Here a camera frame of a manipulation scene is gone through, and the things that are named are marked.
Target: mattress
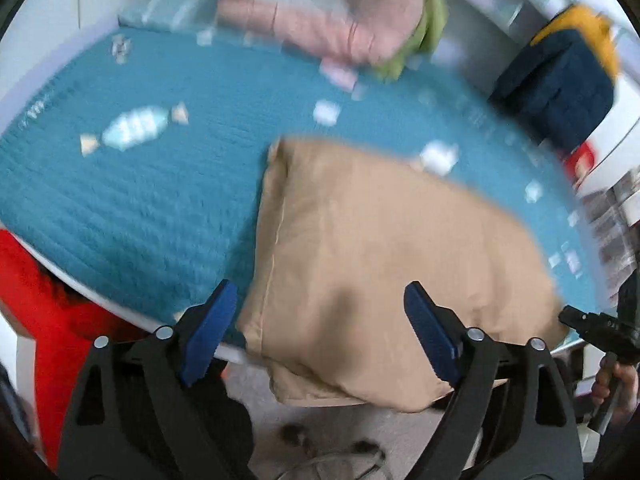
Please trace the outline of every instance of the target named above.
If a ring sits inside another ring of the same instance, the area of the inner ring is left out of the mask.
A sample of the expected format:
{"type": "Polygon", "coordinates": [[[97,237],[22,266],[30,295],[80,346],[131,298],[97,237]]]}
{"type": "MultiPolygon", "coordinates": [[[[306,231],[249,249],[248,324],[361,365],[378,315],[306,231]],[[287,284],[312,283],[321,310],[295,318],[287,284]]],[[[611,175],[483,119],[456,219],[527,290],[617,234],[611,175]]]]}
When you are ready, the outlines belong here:
{"type": "Polygon", "coordinates": [[[447,177],[532,231],[563,299],[587,312],[608,307],[594,241],[555,155],[457,76],[416,59],[396,83],[361,73],[349,92],[317,60],[222,30],[202,43],[123,27],[78,52],[0,138],[0,221],[64,275],[160,323],[174,323],[223,278],[241,304],[266,150],[287,133],[407,159],[433,141],[454,148],[447,177]],[[116,33],[131,41],[125,64],[111,55],[116,33]],[[171,124],[126,152],[81,155],[80,135],[100,134],[133,108],[178,102],[188,126],[171,124]]]}

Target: floor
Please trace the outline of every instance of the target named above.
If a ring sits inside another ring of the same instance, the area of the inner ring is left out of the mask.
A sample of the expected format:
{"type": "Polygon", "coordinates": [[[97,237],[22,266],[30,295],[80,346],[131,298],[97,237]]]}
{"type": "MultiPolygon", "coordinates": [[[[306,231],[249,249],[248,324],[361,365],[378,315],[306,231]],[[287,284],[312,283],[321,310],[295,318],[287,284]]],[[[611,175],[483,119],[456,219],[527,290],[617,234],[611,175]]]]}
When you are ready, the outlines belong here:
{"type": "MultiPolygon", "coordinates": [[[[431,410],[406,414],[370,404],[332,408],[285,406],[271,393],[267,372],[245,365],[229,364],[226,386],[229,396],[243,402],[251,415],[256,442],[250,467],[260,480],[274,479],[304,460],[301,449],[287,446],[278,436],[280,428],[290,422],[308,427],[310,437],[320,451],[342,450],[362,439],[377,442],[386,452],[394,478],[403,479],[424,450],[441,417],[440,413],[431,410]]],[[[332,474],[331,480],[352,477],[343,464],[340,474],[332,474]]],[[[305,470],[295,478],[318,480],[311,470],[305,470]]],[[[382,475],[377,474],[374,478],[382,478],[382,475]]],[[[322,475],[322,480],[329,480],[328,475],[322,475]]]]}

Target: green fabric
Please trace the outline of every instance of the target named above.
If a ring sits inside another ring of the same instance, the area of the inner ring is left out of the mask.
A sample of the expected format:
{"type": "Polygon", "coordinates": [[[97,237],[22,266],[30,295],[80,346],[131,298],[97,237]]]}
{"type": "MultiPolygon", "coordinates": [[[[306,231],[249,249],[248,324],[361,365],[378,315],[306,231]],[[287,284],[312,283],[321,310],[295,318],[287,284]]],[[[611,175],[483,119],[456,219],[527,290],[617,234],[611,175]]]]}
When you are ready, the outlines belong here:
{"type": "Polygon", "coordinates": [[[414,33],[388,61],[375,66],[376,73],[383,80],[397,80],[406,58],[416,52],[433,52],[440,41],[447,23],[449,12],[445,0],[424,0],[422,16],[414,33]]]}

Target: blue gripper pad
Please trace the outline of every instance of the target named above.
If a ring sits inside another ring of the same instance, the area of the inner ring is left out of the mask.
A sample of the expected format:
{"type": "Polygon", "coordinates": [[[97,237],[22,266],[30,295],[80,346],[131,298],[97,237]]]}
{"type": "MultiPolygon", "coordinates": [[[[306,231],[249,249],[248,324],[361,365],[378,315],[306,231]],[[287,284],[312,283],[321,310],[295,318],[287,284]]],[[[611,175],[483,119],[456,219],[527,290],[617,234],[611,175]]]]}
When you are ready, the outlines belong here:
{"type": "Polygon", "coordinates": [[[180,378],[187,387],[207,373],[216,348],[231,325],[237,300],[238,288],[233,283],[223,280],[205,303],[204,306],[210,304],[209,310],[184,347],[180,378]]]}
{"type": "Polygon", "coordinates": [[[460,380],[456,367],[458,348],[438,321],[433,309],[437,308],[420,283],[413,282],[404,290],[404,312],[414,328],[415,335],[439,379],[455,387],[460,380]]]}

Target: silver screw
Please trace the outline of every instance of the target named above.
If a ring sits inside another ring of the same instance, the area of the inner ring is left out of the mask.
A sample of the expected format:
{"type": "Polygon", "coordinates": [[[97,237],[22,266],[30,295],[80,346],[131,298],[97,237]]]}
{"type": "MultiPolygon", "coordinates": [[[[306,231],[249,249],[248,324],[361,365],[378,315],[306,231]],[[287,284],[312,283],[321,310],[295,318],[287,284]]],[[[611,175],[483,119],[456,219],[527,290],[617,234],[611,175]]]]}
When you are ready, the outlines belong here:
{"type": "Polygon", "coordinates": [[[466,331],[466,334],[471,341],[482,341],[482,339],[484,339],[484,332],[479,328],[470,328],[466,331]]]}
{"type": "Polygon", "coordinates": [[[169,339],[174,334],[174,329],[170,326],[161,326],[156,330],[156,337],[158,339],[169,339]]]}
{"type": "Polygon", "coordinates": [[[546,348],[545,342],[537,337],[533,338],[531,341],[529,341],[529,343],[536,350],[544,350],[546,348]]]}
{"type": "Polygon", "coordinates": [[[96,348],[104,348],[108,344],[109,344],[109,338],[105,335],[101,335],[95,338],[94,346],[96,348]]]}

